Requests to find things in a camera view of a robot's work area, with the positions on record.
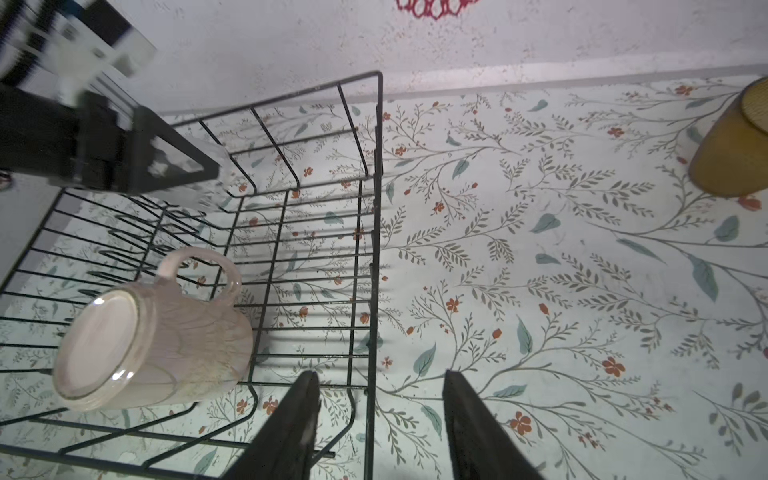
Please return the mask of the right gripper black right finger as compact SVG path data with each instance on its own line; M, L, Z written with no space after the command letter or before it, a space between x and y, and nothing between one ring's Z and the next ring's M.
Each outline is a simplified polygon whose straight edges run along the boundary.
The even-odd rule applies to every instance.
M455 479L543 478L515 447L460 372L445 373L442 399Z

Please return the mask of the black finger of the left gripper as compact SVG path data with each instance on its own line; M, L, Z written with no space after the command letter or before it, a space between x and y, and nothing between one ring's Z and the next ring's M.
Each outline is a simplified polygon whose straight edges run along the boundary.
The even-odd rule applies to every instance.
M122 154L122 192L130 195L218 178L220 166L152 110L133 111Z

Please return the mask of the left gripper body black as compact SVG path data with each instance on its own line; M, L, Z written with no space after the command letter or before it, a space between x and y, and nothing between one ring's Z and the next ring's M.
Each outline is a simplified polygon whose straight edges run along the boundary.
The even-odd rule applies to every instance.
M112 189L125 131L107 97L86 91L69 107L1 87L1 168L53 184Z

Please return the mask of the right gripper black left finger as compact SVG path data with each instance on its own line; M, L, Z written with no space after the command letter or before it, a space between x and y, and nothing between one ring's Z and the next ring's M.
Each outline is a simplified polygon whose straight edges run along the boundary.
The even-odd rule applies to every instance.
M320 409L319 377L301 373L224 479L310 477Z

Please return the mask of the pink ceramic mug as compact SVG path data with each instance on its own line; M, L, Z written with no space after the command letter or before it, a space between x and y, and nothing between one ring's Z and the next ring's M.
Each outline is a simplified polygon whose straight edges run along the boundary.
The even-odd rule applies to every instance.
M227 280L207 301L177 282L187 260L219 266ZM88 303L64 335L54 392L75 411L193 403L233 390L253 353L250 321L235 308L242 277L225 256L186 247L169 253L151 282L121 284Z

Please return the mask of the black wire dish rack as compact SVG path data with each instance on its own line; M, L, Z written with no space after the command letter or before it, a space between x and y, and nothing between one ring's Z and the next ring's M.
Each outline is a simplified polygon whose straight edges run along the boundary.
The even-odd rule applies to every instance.
M1 475L5 479L215 479L319 378L310 475L374 470L384 76L362 73L171 125L223 147L210 207L61 189L1 283ZM225 393L78 412L54 392L75 317L108 290L159 276L183 247L227 257L252 344Z

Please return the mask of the yellow ribbed cup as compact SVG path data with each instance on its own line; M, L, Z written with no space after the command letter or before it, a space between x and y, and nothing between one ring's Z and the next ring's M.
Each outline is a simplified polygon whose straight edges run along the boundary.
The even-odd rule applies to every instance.
M716 121L696 151L689 177L718 197L767 188L767 79L749 84Z

